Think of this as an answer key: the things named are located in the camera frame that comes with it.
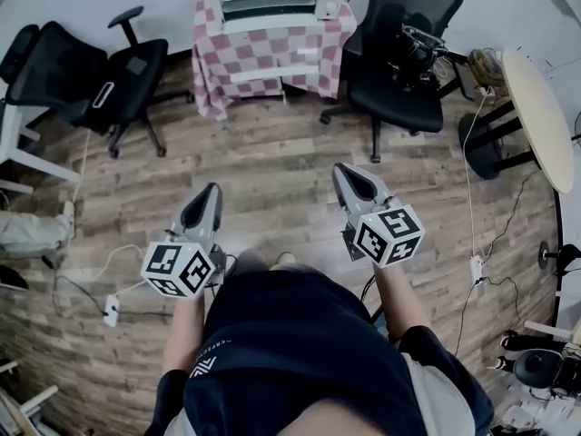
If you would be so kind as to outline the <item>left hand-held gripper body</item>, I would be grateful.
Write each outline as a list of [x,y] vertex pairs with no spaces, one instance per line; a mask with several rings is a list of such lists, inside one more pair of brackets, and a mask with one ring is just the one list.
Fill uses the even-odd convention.
[[200,298],[206,288],[222,285],[228,273],[228,254],[215,234],[213,229],[167,229],[162,240],[149,243],[140,275],[164,297]]

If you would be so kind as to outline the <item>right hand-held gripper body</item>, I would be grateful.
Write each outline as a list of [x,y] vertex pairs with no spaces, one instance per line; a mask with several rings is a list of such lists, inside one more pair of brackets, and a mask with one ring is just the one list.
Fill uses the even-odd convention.
[[410,205],[363,214],[342,232],[353,262],[368,258],[379,268],[402,263],[416,253],[426,234]]

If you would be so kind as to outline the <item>person's left forearm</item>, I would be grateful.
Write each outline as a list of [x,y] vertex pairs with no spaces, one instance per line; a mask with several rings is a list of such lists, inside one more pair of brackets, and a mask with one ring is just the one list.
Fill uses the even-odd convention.
[[179,299],[174,306],[169,336],[162,357],[162,372],[175,370],[191,373],[203,344],[205,302]]

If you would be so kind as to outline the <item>person's right forearm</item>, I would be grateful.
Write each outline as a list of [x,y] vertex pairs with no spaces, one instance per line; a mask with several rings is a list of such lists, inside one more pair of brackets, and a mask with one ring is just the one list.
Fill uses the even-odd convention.
[[412,327],[430,328],[426,312],[400,264],[373,266],[389,338],[398,342]]

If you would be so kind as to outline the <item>black mesh office chair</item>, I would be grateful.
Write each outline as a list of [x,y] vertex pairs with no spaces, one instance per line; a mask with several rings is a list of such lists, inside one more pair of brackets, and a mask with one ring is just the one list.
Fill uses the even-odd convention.
[[369,116],[372,129],[370,160],[380,161],[379,139],[383,124],[409,131],[436,134],[443,127],[441,100],[459,89],[470,99],[468,57],[449,50],[433,66],[433,82],[408,90],[396,79],[389,65],[396,32],[411,25],[442,38],[451,18],[464,0],[369,0],[367,13],[353,36],[343,47],[347,57],[344,79],[345,104],[320,114],[328,124],[341,114]]

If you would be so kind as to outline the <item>person's dark shirt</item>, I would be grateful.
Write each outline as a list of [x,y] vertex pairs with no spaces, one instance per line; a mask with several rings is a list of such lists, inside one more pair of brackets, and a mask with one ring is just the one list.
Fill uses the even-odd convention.
[[395,342],[296,264],[223,284],[192,372],[162,374],[144,436],[487,436],[493,418],[431,327]]

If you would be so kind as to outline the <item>black floor stand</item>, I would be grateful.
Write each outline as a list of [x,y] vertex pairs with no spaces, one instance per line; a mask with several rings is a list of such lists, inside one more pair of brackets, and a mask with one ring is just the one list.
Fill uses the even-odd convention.
[[572,272],[572,270],[567,269],[571,263],[575,261],[581,261],[581,250],[579,250],[573,244],[565,244],[555,252],[550,252],[548,243],[543,241],[539,246],[537,256],[537,264],[539,268],[541,270],[545,269],[550,259],[554,259],[556,261],[556,270],[554,271],[554,275],[565,276],[566,274]]

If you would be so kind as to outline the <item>black white sneaker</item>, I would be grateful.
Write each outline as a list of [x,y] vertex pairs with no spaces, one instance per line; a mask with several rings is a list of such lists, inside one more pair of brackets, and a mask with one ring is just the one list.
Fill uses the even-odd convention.
[[523,350],[522,337],[519,333],[507,330],[499,340],[499,345],[502,349],[510,352],[518,352]]
[[505,356],[498,356],[496,358],[490,357],[484,360],[484,365],[487,369],[498,370],[512,373],[514,371],[515,361],[506,358]]

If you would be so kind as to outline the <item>pink checkered tablecloth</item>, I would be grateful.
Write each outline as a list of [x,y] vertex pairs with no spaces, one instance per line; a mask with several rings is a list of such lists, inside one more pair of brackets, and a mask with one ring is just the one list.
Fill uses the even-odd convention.
[[[271,29],[226,35],[212,9],[211,0],[197,0],[193,27],[193,91],[198,113],[218,121],[227,118],[227,106],[244,97],[277,96],[289,85],[321,97],[335,98],[339,91],[342,49],[357,29],[347,3],[339,17],[322,20],[323,30]],[[320,73],[274,77],[234,83],[233,74],[273,67],[273,53],[281,64],[298,63],[290,48],[317,48]]]

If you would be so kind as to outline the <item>round beige table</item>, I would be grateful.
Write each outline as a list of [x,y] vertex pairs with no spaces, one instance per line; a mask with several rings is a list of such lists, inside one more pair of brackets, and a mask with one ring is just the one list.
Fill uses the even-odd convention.
[[[517,50],[505,50],[500,65],[509,100],[490,113],[466,114],[458,139],[470,168],[482,179],[521,164],[536,163],[552,187],[569,193],[575,183],[574,151],[566,118],[553,91],[532,62]],[[499,141],[522,130],[529,150],[503,158]]]

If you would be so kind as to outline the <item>black round object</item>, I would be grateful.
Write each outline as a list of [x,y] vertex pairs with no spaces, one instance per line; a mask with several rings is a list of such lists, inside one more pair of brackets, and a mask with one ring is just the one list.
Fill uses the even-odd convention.
[[515,361],[513,373],[524,385],[536,389],[549,388],[557,375],[561,355],[549,350],[529,350]]

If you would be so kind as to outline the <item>pile of wooden slats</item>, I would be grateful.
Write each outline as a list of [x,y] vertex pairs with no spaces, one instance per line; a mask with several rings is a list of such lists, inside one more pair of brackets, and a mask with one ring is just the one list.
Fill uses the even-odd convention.
[[63,436],[42,417],[45,402],[59,388],[49,386],[28,401],[19,402],[1,383],[5,376],[13,376],[17,367],[16,361],[0,360],[0,436]]

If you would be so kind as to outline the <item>white desk frame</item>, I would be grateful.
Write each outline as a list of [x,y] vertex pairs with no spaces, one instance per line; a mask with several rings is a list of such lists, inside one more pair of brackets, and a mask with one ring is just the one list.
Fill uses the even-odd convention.
[[22,136],[34,142],[40,140],[39,133],[22,123],[21,109],[0,100],[0,164],[13,161],[69,182],[78,183],[81,180],[81,175],[72,169],[21,149],[19,141]]

